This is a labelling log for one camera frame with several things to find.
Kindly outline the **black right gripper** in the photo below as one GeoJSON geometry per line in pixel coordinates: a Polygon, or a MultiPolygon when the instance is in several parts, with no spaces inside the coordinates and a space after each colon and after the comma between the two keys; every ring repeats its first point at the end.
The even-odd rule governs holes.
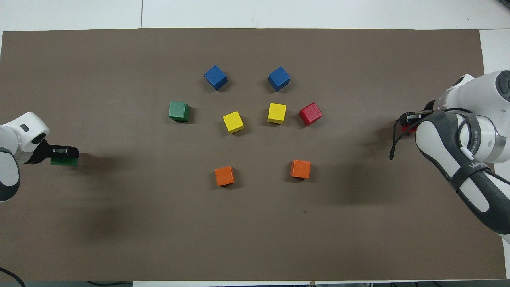
{"type": "Polygon", "coordinates": [[[400,126],[403,128],[410,127],[415,122],[432,114],[433,111],[405,112],[400,116],[400,126]]]}

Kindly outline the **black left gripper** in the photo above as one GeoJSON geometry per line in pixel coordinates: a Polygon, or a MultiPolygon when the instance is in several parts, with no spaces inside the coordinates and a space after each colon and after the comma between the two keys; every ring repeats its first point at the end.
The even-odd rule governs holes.
{"type": "Polygon", "coordinates": [[[51,165],[77,165],[79,150],[68,145],[51,145],[43,140],[35,149],[35,164],[50,159],[51,165]]]}

